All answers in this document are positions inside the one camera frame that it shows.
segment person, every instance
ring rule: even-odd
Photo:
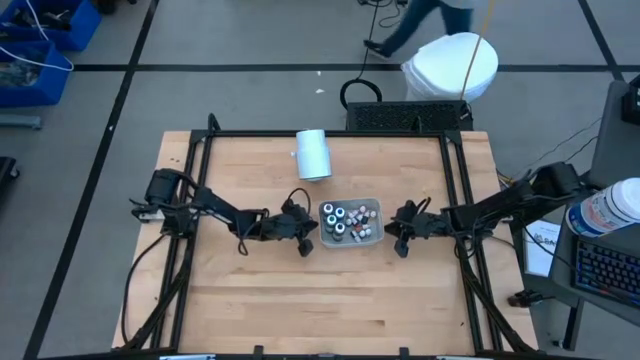
[[[365,40],[370,53],[388,60],[418,29],[420,23],[436,8],[440,8],[447,35],[471,31],[474,0],[412,0],[396,31],[384,42]]]

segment white trash can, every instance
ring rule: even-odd
[[[407,80],[405,101],[459,99],[477,42],[477,34],[459,33],[445,35],[420,48],[417,54],[402,64]],[[480,97],[491,85],[497,71],[498,54],[482,39],[464,100],[471,102]]]

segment black floor stripe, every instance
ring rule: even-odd
[[[231,64],[231,65],[181,65],[181,64],[139,64],[136,72],[295,72],[295,71],[360,71],[362,64]],[[636,71],[640,65],[622,65]],[[86,64],[76,65],[75,71],[127,71],[128,65],[118,64]],[[367,64],[366,71],[400,71],[400,64]],[[606,72],[611,71],[609,65],[499,65],[498,72]]]
[[[578,0],[578,4],[580,4],[580,8],[584,14],[587,23],[589,24],[589,28],[591,28],[591,32],[593,33],[593,37],[598,43],[598,47],[602,52],[602,56],[604,56],[607,65],[611,69],[611,73],[616,80],[623,80],[622,73],[618,68],[618,64],[616,63],[616,59],[613,57],[613,53],[607,44],[607,40],[604,38],[604,34],[602,34],[602,30],[596,21],[596,17],[593,15],[593,11],[591,11],[591,7],[587,0]]]
[[[140,60],[140,55],[142,54],[144,43],[149,34],[149,28],[151,27],[151,22],[153,21],[158,3],[159,0],[152,0],[149,4],[147,15],[142,23],[142,28],[138,34],[138,39],[136,40],[129,64],[127,65],[124,79],[120,85],[120,90],[116,96],[111,114],[109,115],[109,120],[107,121],[107,125],[105,126],[104,133],[102,135],[102,140],[100,140],[98,151],[96,152],[93,165],[91,166],[89,178],[87,179],[87,183],[80,198],[80,203],[75,216],[73,217],[73,222],[71,223],[71,228],[67,235],[67,240],[62,248],[62,254],[58,260],[58,265],[53,273],[53,278],[51,279],[51,283],[49,284],[47,294],[44,298],[44,302],[42,303],[42,307],[40,308],[36,324],[31,333],[31,337],[29,338],[29,343],[27,344],[27,348],[24,353],[24,359],[37,359],[38,354],[40,353],[40,348],[42,347],[49,323],[51,322],[51,317],[55,310],[56,303],[58,302],[58,298],[64,284],[64,279],[69,271],[71,259],[73,258],[76,245],[78,244],[78,239],[80,238],[82,226],[84,225],[84,221],[87,217],[87,212],[89,211],[89,206],[93,199],[93,194],[95,193],[96,186],[98,185],[98,179],[100,178],[100,173],[102,172],[102,167],[107,157],[107,153],[109,152],[109,146],[111,145],[113,134],[116,130],[116,126],[118,125],[118,120],[120,120],[120,114],[122,113],[122,108],[127,99],[127,94],[129,93],[131,81],[135,74],[135,66]]]

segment gray floor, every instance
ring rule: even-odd
[[[3,7],[7,0],[0,0]],[[123,3],[105,18],[89,48],[69,54],[78,64],[129,62],[150,0]],[[479,1],[475,27],[487,1]],[[629,31],[640,3],[590,0],[594,16],[622,65],[640,64],[640,40]],[[373,9],[355,0],[162,0],[141,64],[355,64],[362,60]],[[392,14],[391,8],[381,15]],[[382,39],[391,30],[376,28]],[[402,62],[439,37],[433,14],[395,56]],[[498,2],[487,33],[501,64],[605,65],[574,0]],[[23,176],[0,213],[0,348],[22,356],[69,232],[124,73],[75,72],[59,105],[4,109],[38,114],[41,131],[0,129],[0,154],[20,161]],[[351,71],[137,72],[115,131],[78,248],[41,356],[107,350],[139,224],[129,215],[155,164],[162,133],[202,128],[214,112],[226,129],[341,129],[338,102]],[[625,73],[628,80],[634,73]],[[401,72],[368,72],[385,100],[401,100]],[[610,72],[500,72],[473,103],[475,127],[491,137],[498,167],[513,175],[555,144],[598,119]],[[363,89],[352,101],[373,100]],[[597,125],[530,166],[566,159],[597,133]],[[594,146],[572,163],[589,167]],[[607,359],[634,349],[640,330],[594,307],[585,310],[578,350],[553,348],[568,310],[553,301],[532,309],[540,346],[552,353]]]

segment paper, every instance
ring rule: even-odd
[[[556,252],[556,244],[560,236],[560,225],[538,220],[527,226],[529,233],[533,235],[537,242],[552,254]],[[549,276],[553,256],[542,250],[529,234],[525,234],[525,272],[538,276]]]

